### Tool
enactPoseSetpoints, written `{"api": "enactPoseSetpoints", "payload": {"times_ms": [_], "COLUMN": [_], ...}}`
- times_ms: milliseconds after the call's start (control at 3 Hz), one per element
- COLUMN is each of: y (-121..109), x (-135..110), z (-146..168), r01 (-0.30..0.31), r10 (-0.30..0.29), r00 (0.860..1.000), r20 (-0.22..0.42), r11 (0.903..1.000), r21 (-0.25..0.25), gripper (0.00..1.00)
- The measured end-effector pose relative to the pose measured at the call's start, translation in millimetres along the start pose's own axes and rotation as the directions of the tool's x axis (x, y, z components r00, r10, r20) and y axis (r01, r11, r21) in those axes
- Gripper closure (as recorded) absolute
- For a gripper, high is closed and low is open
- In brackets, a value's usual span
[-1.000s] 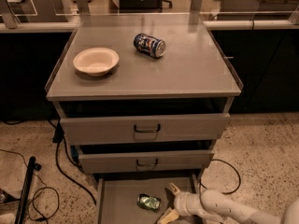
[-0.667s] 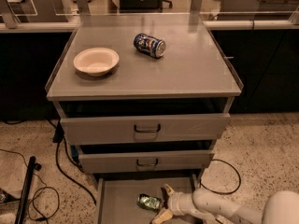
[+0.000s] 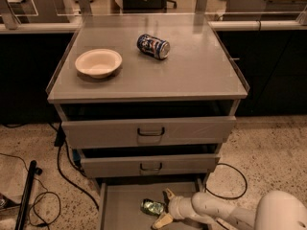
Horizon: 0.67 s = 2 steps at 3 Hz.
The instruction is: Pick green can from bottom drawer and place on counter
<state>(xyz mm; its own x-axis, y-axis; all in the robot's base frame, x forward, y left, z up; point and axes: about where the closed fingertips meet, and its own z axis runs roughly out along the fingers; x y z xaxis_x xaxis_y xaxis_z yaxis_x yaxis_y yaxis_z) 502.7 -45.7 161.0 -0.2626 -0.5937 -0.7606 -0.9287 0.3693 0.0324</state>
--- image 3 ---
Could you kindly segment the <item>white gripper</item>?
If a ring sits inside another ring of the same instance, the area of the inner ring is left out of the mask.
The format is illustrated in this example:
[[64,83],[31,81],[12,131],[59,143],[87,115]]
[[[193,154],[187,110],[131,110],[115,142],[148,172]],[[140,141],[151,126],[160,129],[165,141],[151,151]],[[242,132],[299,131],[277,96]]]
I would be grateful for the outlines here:
[[194,213],[191,198],[176,196],[175,193],[166,188],[164,195],[170,200],[168,205],[169,213],[162,213],[153,223],[153,229],[158,230],[173,222],[174,219],[187,219]]

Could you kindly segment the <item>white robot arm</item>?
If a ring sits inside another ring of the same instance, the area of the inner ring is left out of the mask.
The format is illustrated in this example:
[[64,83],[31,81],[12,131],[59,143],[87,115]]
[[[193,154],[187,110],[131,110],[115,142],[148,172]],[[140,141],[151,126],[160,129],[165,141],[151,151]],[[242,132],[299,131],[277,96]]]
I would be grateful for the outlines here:
[[168,212],[159,216],[153,229],[160,229],[174,220],[208,223],[211,219],[222,219],[237,230],[307,230],[307,207],[293,195],[282,191],[265,194],[255,211],[231,205],[203,192],[184,197],[166,189],[166,195]]

